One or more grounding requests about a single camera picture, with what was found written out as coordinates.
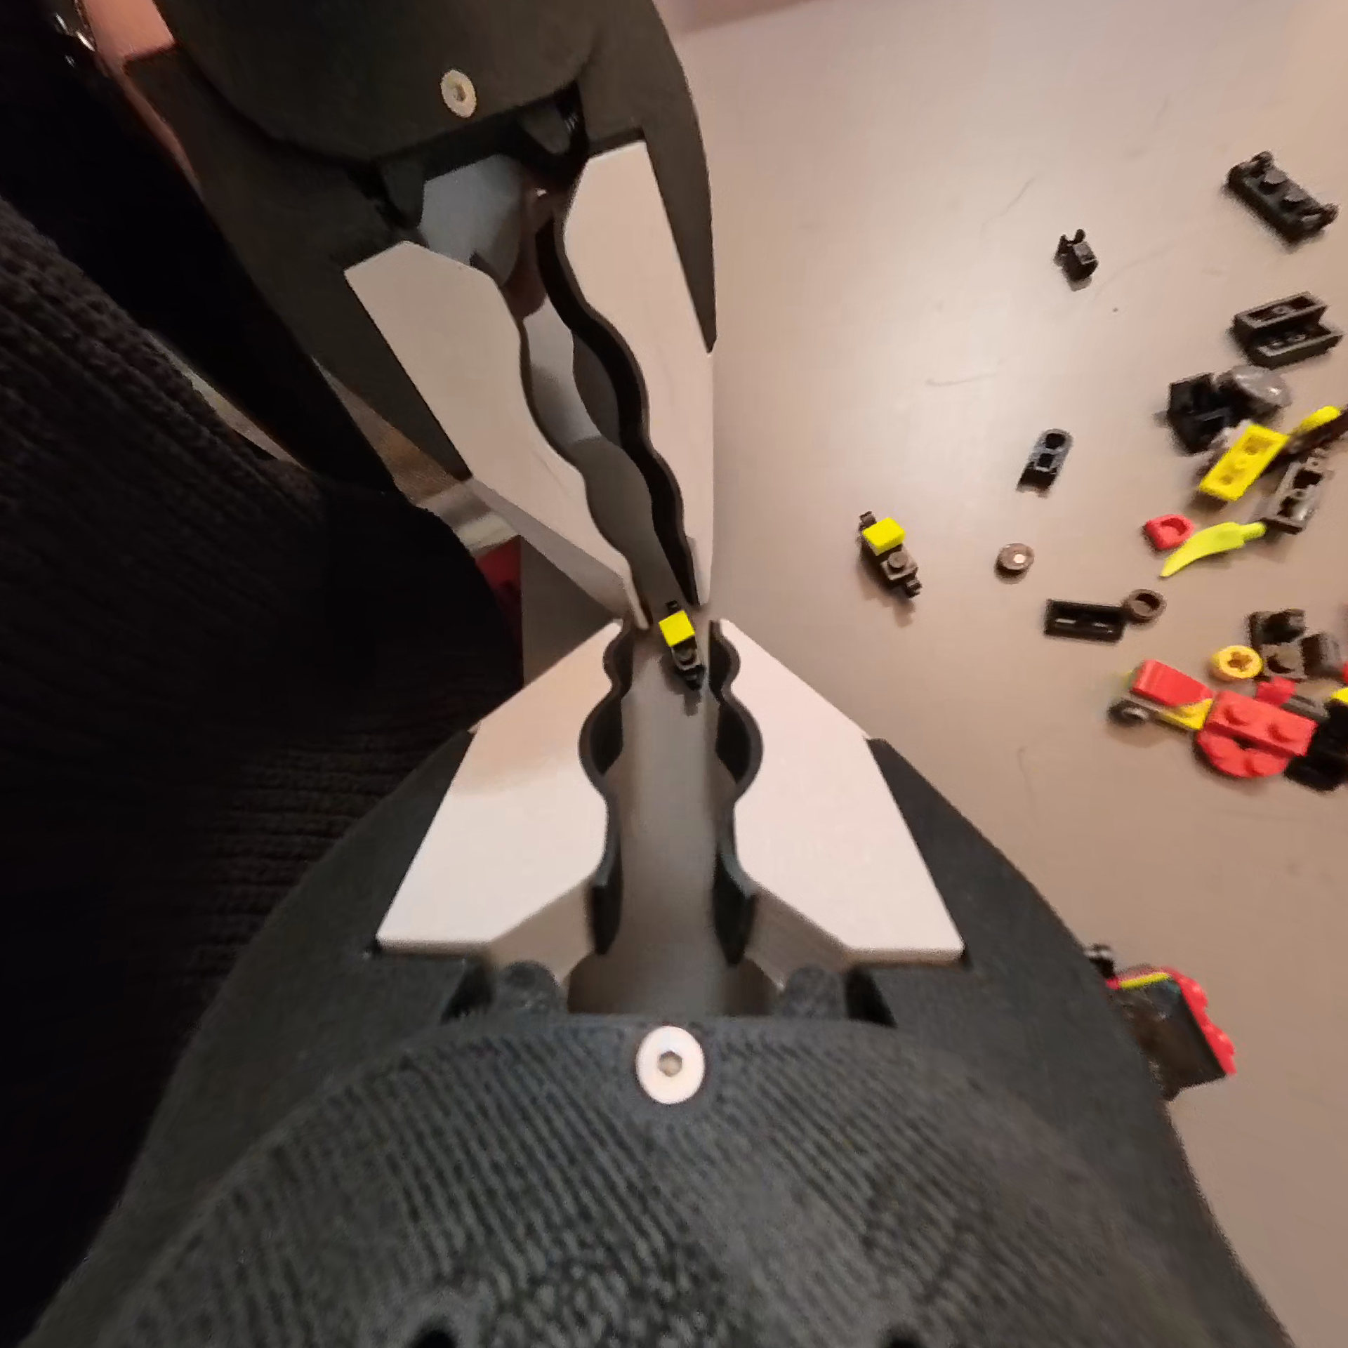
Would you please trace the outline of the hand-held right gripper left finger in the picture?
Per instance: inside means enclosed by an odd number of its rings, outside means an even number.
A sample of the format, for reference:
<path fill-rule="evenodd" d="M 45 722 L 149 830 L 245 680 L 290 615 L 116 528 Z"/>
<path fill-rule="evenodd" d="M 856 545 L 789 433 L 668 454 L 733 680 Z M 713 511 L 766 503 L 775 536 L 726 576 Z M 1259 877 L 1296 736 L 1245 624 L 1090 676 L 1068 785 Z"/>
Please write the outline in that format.
<path fill-rule="evenodd" d="M 608 622 L 468 733 L 376 927 L 382 954 L 545 970 L 561 987 L 623 918 L 608 781 L 625 746 L 634 629 Z"/>

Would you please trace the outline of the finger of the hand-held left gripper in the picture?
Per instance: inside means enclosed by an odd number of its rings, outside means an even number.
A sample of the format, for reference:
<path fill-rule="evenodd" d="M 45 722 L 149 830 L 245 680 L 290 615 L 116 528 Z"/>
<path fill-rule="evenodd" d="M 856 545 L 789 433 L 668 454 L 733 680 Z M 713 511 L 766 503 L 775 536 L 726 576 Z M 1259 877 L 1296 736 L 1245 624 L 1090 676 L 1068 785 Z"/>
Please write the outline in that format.
<path fill-rule="evenodd" d="M 650 532 L 690 607 L 713 562 L 713 355 L 646 139 L 587 159 L 534 235 L 550 307 L 580 361 L 580 399 L 638 474 Z"/>
<path fill-rule="evenodd" d="M 646 622 L 632 565 L 594 506 L 617 448 L 558 369 L 534 367 L 507 278 L 530 183 L 507 156 L 432 176 L 410 242 L 345 278 L 468 476 L 475 500 L 617 618 Z"/>

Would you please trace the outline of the scattered loose lego pieces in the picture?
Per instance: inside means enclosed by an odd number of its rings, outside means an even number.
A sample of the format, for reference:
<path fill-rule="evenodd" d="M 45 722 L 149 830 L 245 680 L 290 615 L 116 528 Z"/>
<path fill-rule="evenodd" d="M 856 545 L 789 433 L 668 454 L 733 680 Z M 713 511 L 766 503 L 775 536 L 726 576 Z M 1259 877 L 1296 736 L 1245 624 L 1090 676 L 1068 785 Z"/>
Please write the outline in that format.
<path fill-rule="evenodd" d="M 1321 236 L 1339 218 L 1336 204 L 1289 176 L 1268 149 L 1230 166 L 1224 187 L 1289 245 Z M 1083 228 L 1056 238 L 1054 265 L 1075 290 L 1095 276 L 1098 252 Z M 1145 519 L 1142 536 L 1165 562 L 1162 580 L 1270 538 L 1296 538 L 1315 515 L 1336 474 L 1335 453 L 1345 453 L 1345 407 L 1315 409 L 1289 432 L 1270 423 L 1291 401 L 1279 373 L 1328 355 L 1344 340 L 1325 313 L 1325 300 L 1308 291 L 1239 311 L 1230 336 L 1246 361 L 1172 381 L 1162 421 L 1178 451 L 1205 457 L 1192 509 L 1237 506 L 1274 467 L 1281 478 L 1250 522 L 1201 528 L 1182 511 Z M 1054 487 L 1069 446 L 1068 429 L 1041 432 L 1018 487 L 1041 494 Z M 1165 607 L 1157 590 L 1134 590 L 1116 603 L 1050 599 L 1043 632 L 1113 645 L 1128 626 L 1159 618 Z M 1285 776 L 1315 792 L 1345 784 L 1345 653 L 1335 633 L 1314 632 L 1302 608 L 1257 610 L 1246 615 L 1246 641 L 1216 649 L 1208 668 L 1222 692 L 1165 661 L 1142 661 L 1124 695 L 1110 704 L 1110 722 L 1174 726 L 1186 733 L 1208 770 L 1239 784 Z M 1340 686 L 1321 702 L 1302 694 L 1305 681 L 1331 680 Z"/>

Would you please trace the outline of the red printed magazine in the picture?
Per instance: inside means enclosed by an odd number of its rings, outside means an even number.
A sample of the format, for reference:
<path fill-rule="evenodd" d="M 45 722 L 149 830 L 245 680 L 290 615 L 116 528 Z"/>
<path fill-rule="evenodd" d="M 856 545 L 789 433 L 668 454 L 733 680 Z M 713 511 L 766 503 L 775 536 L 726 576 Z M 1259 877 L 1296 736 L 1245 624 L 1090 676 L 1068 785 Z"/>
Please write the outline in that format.
<path fill-rule="evenodd" d="M 524 622 L 524 556 L 522 539 L 509 538 L 494 546 L 472 553 L 472 560 L 487 580 L 495 603 L 500 607 L 507 624 L 514 633 L 522 632 Z"/>

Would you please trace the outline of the partly built lego model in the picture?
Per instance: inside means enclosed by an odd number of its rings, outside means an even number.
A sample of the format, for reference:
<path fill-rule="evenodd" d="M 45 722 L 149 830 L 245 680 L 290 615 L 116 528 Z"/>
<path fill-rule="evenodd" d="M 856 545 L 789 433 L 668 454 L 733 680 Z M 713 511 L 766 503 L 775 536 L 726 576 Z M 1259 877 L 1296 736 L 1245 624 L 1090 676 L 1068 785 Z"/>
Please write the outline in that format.
<path fill-rule="evenodd" d="M 1237 1072 L 1235 1045 L 1212 1020 L 1198 980 L 1154 962 L 1121 965 L 1111 947 L 1082 951 L 1102 976 L 1165 1102 Z"/>

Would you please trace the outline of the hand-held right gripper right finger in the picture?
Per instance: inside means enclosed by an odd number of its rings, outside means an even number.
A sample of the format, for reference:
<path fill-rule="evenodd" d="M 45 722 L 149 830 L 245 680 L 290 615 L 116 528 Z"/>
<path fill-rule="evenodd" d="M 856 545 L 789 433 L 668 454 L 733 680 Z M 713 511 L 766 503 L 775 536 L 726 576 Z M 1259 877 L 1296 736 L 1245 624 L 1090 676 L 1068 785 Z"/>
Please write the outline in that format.
<path fill-rule="evenodd" d="M 716 808 L 711 916 L 728 965 L 782 989 L 823 970 L 964 957 L 873 741 L 728 619 L 709 624 Z"/>

